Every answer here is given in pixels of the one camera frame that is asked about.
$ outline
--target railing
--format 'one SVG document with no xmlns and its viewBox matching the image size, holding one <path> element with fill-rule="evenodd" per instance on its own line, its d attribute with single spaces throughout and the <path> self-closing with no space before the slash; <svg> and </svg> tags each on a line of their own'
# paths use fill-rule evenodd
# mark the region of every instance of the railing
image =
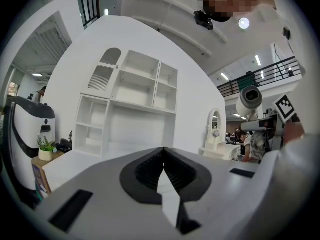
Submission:
<svg viewBox="0 0 320 240">
<path fill-rule="evenodd" d="M 290 57 L 257 71 L 248 72 L 246 75 L 217 88 L 223 97 L 228 97 L 240 93 L 248 86 L 265 86 L 300 74 L 301 71 L 296 57 Z"/>
<path fill-rule="evenodd" d="M 83 26 L 87 26 L 90 22 L 100 18 L 100 0 L 81 0 L 82 12 L 84 16 Z"/>
</svg>

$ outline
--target green plant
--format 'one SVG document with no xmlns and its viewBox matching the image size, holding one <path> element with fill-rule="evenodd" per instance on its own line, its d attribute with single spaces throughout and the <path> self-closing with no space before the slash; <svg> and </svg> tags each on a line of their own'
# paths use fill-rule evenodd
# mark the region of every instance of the green plant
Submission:
<svg viewBox="0 0 320 240">
<path fill-rule="evenodd" d="M 44 140 L 41 140 L 40 136 L 38 135 L 38 138 L 37 138 L 37 143 L 38 143 L 38 146 L 39 148 L 42 150 L 42 151 L 49 151 L 49 152 L 57 152 L 57 148 L 54 147 L 54 146 L 51 146 L 51 144 L 48 142 L 46 136 L 43 137 Z"/>
</svg>

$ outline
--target ceiling light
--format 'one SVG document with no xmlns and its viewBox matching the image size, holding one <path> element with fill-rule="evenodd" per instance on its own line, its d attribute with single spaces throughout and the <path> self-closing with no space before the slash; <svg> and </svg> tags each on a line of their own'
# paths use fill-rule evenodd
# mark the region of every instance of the ceiling light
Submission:
<svg viewBox="0 0 320 240">
<path fill-rule="evenodd" d="M 229 78 L 224 73 L 221 73 L 221 76 L 223 76 L 225 80 L 229 81 Z"/>
<path fill-rule="evenodd" d="M 258 63 L 259 67 L 261 66 L 261 62 L 260 62 L 260 59 L 259 59 L 259 56 L 256 55 L 255 56 L 255 59 L 256 59 L 256 62 Z"/>
<path fill-rule="evenodd" d="M 250 26 L 250 21 L 247 18 L 241 18 L 239 20 L 239 27 L 243 30 L 246 30 Z"/>
</svg>

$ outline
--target small box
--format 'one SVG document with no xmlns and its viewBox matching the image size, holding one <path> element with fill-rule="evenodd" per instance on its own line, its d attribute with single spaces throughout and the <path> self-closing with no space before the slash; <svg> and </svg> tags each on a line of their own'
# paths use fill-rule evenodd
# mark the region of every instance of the small box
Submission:
<svg viewBox="0 0 320 240">
<path fill-rule="evenodd" d="M 53 159 L 51 161 L 42 161 L 39 159 L 39 156 L 32 158 L 31 163 L 32 163 L 32 169 L 33 169 L 33 173 L 35 176 L 35 184 L 37 186 L 37 188 L 41 192 L 48 194 L 51 194 L 51 189 L 49 186 L 49 183 L 47 181 L 47 177 L 46 177 L 46 173 L 43 170 L 43 167 L 47 164 L 49 164 L 50 162 L 52 162 L 53 160 L 61 157 L 64 153 L 61 151 L 58 151 L 57 153 L 53 153 Z"/>
</svg>

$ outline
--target security camera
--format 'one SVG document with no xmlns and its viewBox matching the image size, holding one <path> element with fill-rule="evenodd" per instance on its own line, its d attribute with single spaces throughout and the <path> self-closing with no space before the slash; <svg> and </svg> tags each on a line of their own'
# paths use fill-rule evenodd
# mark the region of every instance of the security camera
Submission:
<svg viewBox="0 0 320 240">
<path fill-rule="evenodd" d="M 241 91 L 235 108 L 240 116 L 250 121 L 261 104 L 262 94 L 259 89 L 255 86 L 248 86 Z"/>
</svg>

